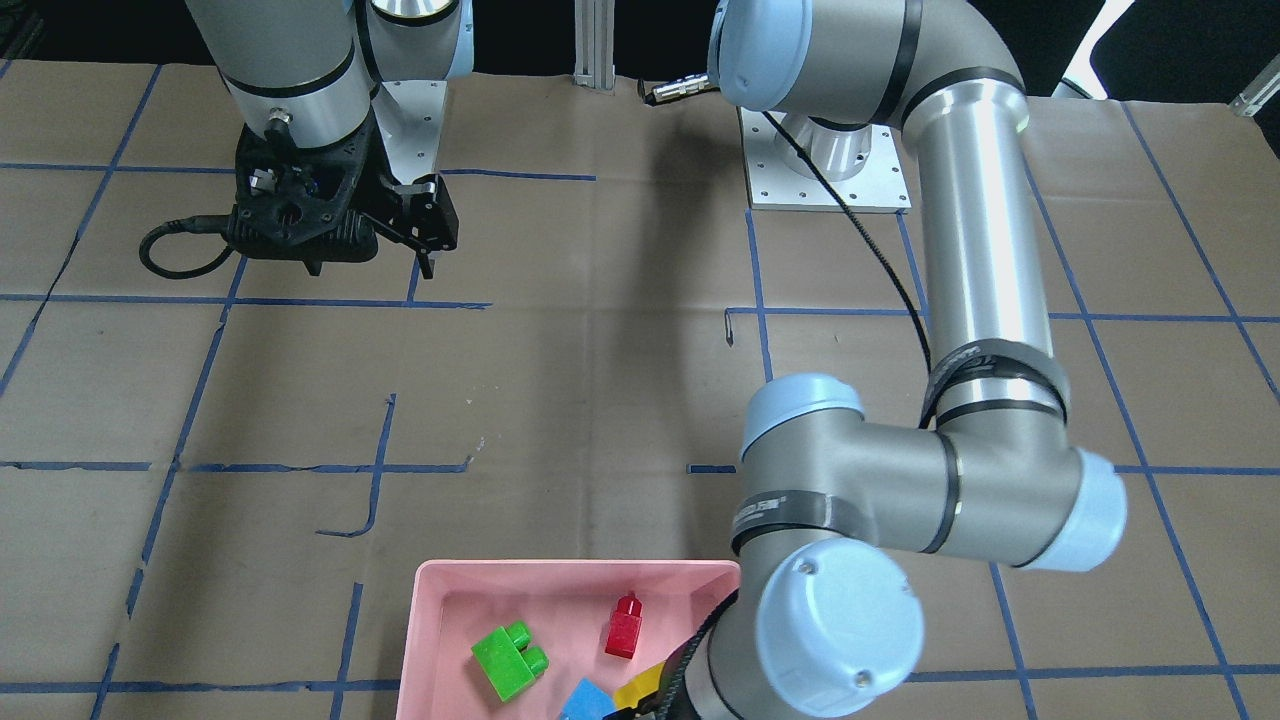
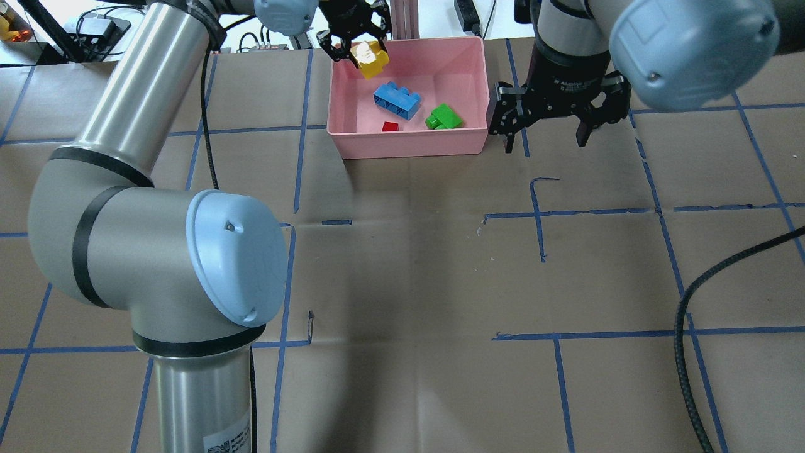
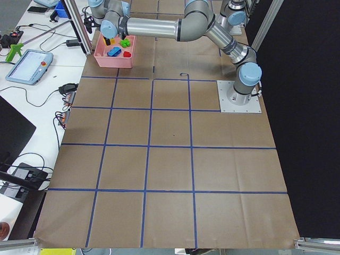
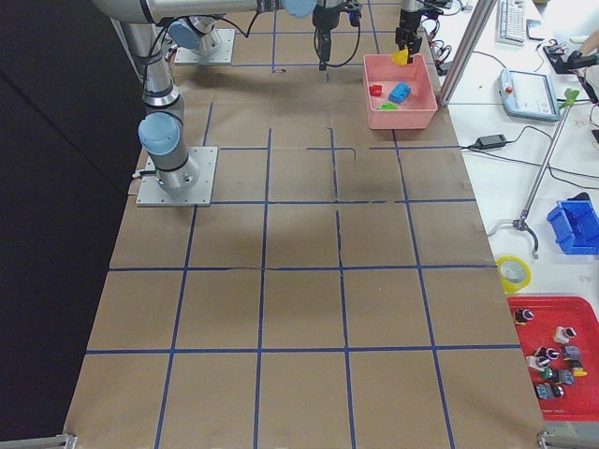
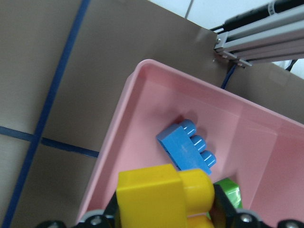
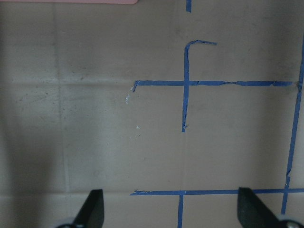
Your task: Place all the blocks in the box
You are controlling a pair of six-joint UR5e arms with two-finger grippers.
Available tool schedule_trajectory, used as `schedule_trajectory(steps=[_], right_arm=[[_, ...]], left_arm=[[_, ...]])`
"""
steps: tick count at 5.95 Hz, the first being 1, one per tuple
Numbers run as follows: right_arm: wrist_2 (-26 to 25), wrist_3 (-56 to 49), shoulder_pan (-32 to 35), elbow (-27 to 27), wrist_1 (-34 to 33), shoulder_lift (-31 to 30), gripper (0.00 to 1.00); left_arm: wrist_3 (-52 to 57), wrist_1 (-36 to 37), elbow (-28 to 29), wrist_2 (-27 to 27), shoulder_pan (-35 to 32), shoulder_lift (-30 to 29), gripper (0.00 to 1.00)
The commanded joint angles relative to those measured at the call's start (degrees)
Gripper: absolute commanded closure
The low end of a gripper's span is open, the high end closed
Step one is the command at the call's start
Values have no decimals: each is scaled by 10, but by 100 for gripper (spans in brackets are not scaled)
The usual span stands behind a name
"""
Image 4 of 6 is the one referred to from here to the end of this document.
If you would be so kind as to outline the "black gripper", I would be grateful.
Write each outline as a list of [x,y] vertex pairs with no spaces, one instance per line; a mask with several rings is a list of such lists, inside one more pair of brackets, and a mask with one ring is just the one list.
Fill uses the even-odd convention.
[[338,6],[325,7],[324,5],[316,5],[313,11],[312,23],[315,29],[314,51],[318,58],[318,70],[324,71],[325,64],[327,64],[330,59],[330,32],[338,26]]
[[408,50],[408,64],[413,63],[415,56],[420,53],[422,37],[418,34],[417,30],[420,26],[421,17],[421,11],[402,11],[399,26],[395,31],[395,42],[398,46],[398,52],[404,54],[405,47]]

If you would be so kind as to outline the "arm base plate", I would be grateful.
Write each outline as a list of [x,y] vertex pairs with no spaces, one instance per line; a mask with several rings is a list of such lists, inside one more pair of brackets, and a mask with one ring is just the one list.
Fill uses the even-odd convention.
[[188,147],[186,164],[173,172],[158,170],[148,158],[136,204],[140,207],[208,207],[212,203],[218,147]]
[[214,29],[200,36],[194,31],[185,31],[173,37],[178,49],[175,65],[230,65],[232,63],[235,31]]

